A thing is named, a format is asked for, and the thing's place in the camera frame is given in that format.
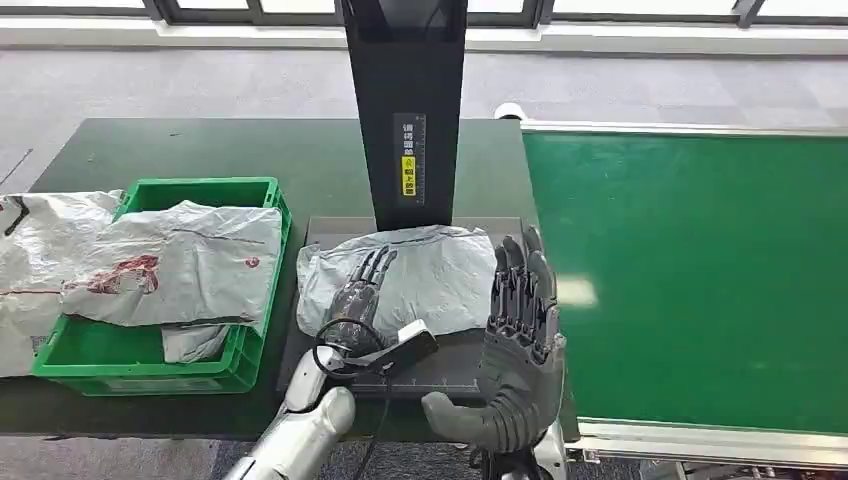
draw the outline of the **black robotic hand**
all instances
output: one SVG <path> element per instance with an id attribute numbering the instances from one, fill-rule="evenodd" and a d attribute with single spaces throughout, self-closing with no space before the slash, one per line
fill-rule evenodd
<path id="1" fill-rule="evenodd" d="M 483 408 L 455 406 L 443 393 L 421 399 L 430 427 L 456 442 L 509 453 L 535 444 L 557 418 L 565 372 L 556 282 L 539 232 L 495 249 L 497 270 L 477 374 Z"/>
<path id="2" fill-rule="evenodd" d="M 374 325 L 380 287 L 396 257 L 397 251 L 389 251 L 386 246 L 376 253 L 370 252 L 351 272 L 348 282 L 333 297 L 322 322 L 321 337 L 327 345 L 340 349 L 349 357 L 360 357 L 381 349 L 374 338 L 376 331 L 369 334 L 361 324 Z M 381 340 L 384 344 L 390 343 L 382 337 Z"/>

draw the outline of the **black cable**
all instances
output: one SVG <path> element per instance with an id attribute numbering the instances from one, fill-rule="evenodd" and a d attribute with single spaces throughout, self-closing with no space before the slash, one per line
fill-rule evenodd
<path id="1" fill-rule="evenodd" d="M 482 480 L 497 480 L 495 478 L 495 455 L 492 452 L 483 450 L 483 457 L 480 464 L 480 478 Z"/>
<path id="2" fill-rule="evenodd" d="M 483 449 L 480 447 L 474 447 L 474 450 L 472 450 L 471 454 L 468 456 L 468 467 L 480 470 L 483 465 L 483 461 L 480 458 L 481 455 L 483 455 Z"/>
<path id="3" fill-rule="evenodd" d="M 24 220 L 24 218 L 29 215 L 29 208 L 24 204 L 24 198 L 20 195 L 14 195 L 9 197 L 13 202 L 18 204 L 18 207 L 21 209 L 21 213 L 18 214 L 18 218 L 9 225 L 8 228 L 3 232 L 7 237 L 11 234 L 15 233 L 15 229 L 18 228 L 18 225 Z"/>
<path id="4" fill-rule="evenodd" d="M 318 330 L 318 333 L 315 334 L 315 343 L 312 345 L 312 360 L 315 362 L 315 365 L 318 365 L 318 369 L 324 372 L 328 377 L 335 380 L 353 380 L 357 378 L 362 372 L 354 372 L 354 373 L 339 373 L 330 370 L 321 364 L 318 358 L 318 347 L 326 345 L 324 343 L 324 333 L 333 325 L 338 325 L 340 323 L 352 323 L 354 325 L 359 325 L 364 328 L 366 332 L 368 332 L 371 337 L 374 338 L 374 341 L 377 343 L 377 347 L 380 350 L 386 348 L 385 342 L 383 342 L 382 336 L 374 329 L 371 325 L 368 325 L 365 322 L 360 320 L 354 320 L 352 318 L 339 318 L 336 320 L 332 320 L 327 322 L 326 325 L 321 327 Z M 374 453 L 374 449 L 377 447 L 377 443 L 380 441 L 380 432 L 383 430 L 383 425 L 386 423 L 386 418 L 389 416 L 389 405 L 392 403 L 392 380 L 388 375 L 383 374 L 382 372 L 378 373 L 383 380 L 386 382 L 386 402 L 383 404 L 383 414 L 380 416 L 380 422 L 377 423 L 377 428 L 374 429 L 374 435 L 371 437 L 371 442 L 368 444 L 368 448 L 365 450 L 365 455 L 362 457 L 362 461 L 359 463 L 359 468 L 356 469 L 356 473 L 353 475 L 352 480 L 359 480 L 362 474 L 365 472 L 365 467 L 368 465 L 368 460 L 371 459 L 371 455 Z"/>

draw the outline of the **gray plastic mailer bag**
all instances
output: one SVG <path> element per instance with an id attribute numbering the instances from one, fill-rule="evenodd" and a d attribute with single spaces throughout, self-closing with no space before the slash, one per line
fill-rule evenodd
<path id="1" fill-rule="evenodd" d="M 303 247 L 297 259 L 297 323 L 318 333 L 333 296 L 369 252 L 397 250 L 380 291 L 374 327 L 391 335 L 424 320 L 435 335 L 483 328 L 495 272 L 495 252 L 485 231 L 427 226 L 378 232 L 332 250 Z"/>
<path id="2" fill-rule="evenodd" d="M 120 202 L 120 190 L 0 195 L 0 377 L 30 374 L 61 313 L 62 284 Z"/>
<path id="3" fill-rule="evenodd" d="M 274 208 L 127 213 L 104 228 L 62 286 L 62 311 L 126 327 L 246 323 L 261 331 L 280 254 Z"/>

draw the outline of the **gray carpet floor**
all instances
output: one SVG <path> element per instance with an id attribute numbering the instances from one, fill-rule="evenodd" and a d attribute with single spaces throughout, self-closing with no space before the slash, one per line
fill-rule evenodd
<path id="1" fill-rule="evenodd" d="M 848 62 L 469 54 L 462 116 L 506 101 L 538 119 L 848 127 Z M 27 190 L 87 117 L 352 118 L 344 51 L 0 51 L 0 193 Z M 0 437 L 0 480 L 218 479 L 249 444 Z M 322 470 L 349 478 L 364 446 Z M 367 478 L 475 478 L 447 444 L 382 445 Z M 571 478 L 638 478 L 638 464 Z"/>

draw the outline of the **green bin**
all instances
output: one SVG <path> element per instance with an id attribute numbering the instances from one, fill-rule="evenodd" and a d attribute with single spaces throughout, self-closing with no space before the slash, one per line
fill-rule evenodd
<path id="1" fill-rule="evenodd" d="M 61 315 L 33 363 L 34 375 L 90 396 L 242 393 L 253 387 L 291 213 L 275 178 L 146 179 L 127 191 L 115 219 L 128 212 L 165 210 L 183 200 L 212 207 L 276 207 L 282 212 L 282 245 L 261 333 L 247 326 L 232 326 L 218 355 L 175 364 L 164 361 L 158 325 L 121 327 Z"/>

